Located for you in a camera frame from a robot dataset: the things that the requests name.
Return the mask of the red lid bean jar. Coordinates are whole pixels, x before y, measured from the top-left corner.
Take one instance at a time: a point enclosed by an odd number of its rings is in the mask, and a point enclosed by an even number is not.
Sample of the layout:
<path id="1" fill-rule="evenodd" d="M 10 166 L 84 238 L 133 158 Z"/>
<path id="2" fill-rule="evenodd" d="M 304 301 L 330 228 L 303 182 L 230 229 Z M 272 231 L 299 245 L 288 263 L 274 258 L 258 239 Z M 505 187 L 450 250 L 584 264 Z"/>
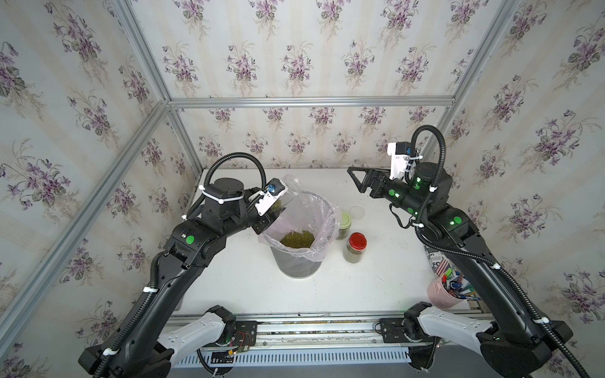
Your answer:
<path id="1" fill-rule="evenodd" d="M 367 239 L 364 234 L 354 232 L 350 235 L 346 244 L 344 258 L 351 264 L 359 263 L 367 248 Z"/>

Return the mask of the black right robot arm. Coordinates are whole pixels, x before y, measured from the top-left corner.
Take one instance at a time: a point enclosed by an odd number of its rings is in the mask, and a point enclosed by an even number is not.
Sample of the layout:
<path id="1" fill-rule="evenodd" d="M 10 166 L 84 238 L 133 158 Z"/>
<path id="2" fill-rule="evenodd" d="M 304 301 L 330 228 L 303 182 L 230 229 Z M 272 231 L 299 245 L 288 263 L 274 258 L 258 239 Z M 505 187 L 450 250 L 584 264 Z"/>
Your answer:
<path id="1" fill-rule="evenodd" d="M 579 377 L 588 373 L 566 343 L 573 332 L 564 321 L 553 321 L 526 294 L 520 283 L 489 250 L 477 225 L 461 209 L 448 204 L 452 177 L 444 169 L 446 141 L 432 125 L 418 127 L 409 142 L 389 145 L 390 169 L 358 167 L 348 174 L 361 193 L 389 201 L 390 211 L 409 214 L 400 228 L 412 228 L 419 241 L 437 250 L 467 279 L 494 319 L 472 326 L 471 319 L 431 312 L 420 302 L 406 312 L 408 338 L 450 340 L 480 354 L 503 377 L 528 377 L 559 351 Z"/>

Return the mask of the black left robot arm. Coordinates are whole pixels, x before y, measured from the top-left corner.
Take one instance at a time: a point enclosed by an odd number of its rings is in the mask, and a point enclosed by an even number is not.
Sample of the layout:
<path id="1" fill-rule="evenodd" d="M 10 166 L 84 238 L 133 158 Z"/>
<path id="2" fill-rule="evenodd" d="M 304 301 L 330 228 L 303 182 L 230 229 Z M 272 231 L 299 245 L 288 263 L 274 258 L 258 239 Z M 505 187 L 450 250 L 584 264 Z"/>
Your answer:
<path id="1" fill-rule="evenodd" d="M 246 189 L 233 178 L 213 180 L 226 162 L 251 161 L 261 176 L 260 187 Z M 167 321 L 190 286 L 227 240 L 252 228 L 260 235 L 280 211 L 274 204 L 288 191 L 279 179 L 267 180 L 252 154 L 235 152 L 219 158 L 208 169 L 201 195 L 177 225 L 150 265 L 150 279 L 129 314 L 103 343 L 86 348 L 79 364 L 93 377 L 166 377 L 174 364 L 209 343 L 224 342 L 236 318 L 222 306 L 210 308 L 202 319 L 162 335 Z"/>

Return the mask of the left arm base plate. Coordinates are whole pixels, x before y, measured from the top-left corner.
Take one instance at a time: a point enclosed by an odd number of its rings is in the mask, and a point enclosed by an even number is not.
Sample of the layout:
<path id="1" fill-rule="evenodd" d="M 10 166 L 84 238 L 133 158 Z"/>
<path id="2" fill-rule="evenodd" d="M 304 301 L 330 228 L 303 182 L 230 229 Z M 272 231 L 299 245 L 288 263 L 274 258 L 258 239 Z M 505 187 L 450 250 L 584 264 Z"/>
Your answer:
<path id="1" fill-rule="evenodd" d="M 206 345 L 236 352 L 247 351 L 255 346 L 258 335 L 258 321 L 236 321 L 228 324 L 219 340 Z"/>

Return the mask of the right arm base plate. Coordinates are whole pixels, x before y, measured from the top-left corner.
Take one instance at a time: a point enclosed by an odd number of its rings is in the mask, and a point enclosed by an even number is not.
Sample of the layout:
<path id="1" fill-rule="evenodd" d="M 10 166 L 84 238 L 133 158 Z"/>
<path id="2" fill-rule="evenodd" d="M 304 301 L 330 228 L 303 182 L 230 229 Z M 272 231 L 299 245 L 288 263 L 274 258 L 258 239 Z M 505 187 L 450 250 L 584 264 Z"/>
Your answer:
<path id="1" fill-rule="evenodd" d="M 381 318 L 375 331 L 384 343 L 420 343 L 425 333 L 409 318 Z"/>

